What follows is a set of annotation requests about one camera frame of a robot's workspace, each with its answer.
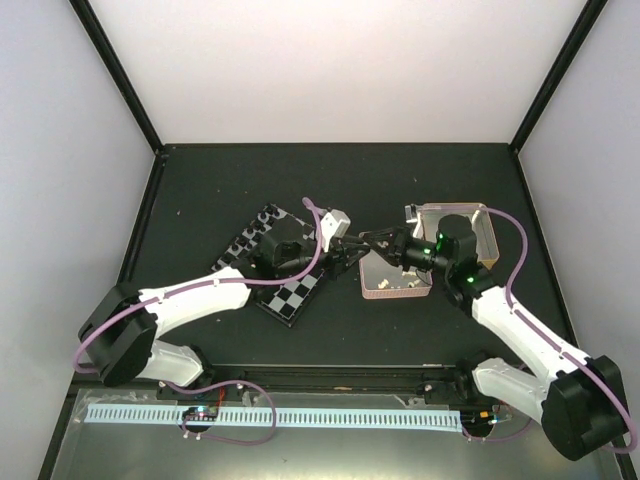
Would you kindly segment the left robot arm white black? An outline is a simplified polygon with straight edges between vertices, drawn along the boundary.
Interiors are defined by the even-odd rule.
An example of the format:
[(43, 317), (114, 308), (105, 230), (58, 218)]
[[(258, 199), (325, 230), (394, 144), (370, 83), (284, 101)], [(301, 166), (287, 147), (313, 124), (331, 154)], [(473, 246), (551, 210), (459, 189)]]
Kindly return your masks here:
[(327, 277), (337, 277), (369, 253), (348, 235), (349, 220), (326, 212), (313, 226), (285, 215), (257, 219), (229, 245), (215, 271), (167, 287), (113, 286), (78, 332), (74, 365), (106, 387), (134, 379), (162, 381), (193, 399), (207, 397), (215, 376), (201, 350), (164, 341), (167, 333), (209, 315), (264, 303), (285, 319)]

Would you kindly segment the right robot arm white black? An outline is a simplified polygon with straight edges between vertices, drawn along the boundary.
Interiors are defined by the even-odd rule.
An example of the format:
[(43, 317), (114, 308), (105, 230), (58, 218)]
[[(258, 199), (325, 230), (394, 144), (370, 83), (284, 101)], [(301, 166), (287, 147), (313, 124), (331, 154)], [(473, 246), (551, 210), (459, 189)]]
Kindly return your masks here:
[(555, 334), (499, 285), (479, 260), (470, 217), (452, 212), (439, 222), (434, 241), (408, 226), (371, 231), (363, 240), (388, 264), (433, 273), (450, 302), (495, 334), (525, 364), (520, 370), (489, 358), (454, 379), (457, 396), (476, 403), (493, 397), (538, 423), (565, 458), (579, 460), (607, 448), (627, 454), (639, 445), (618, 366), (593, 358)]

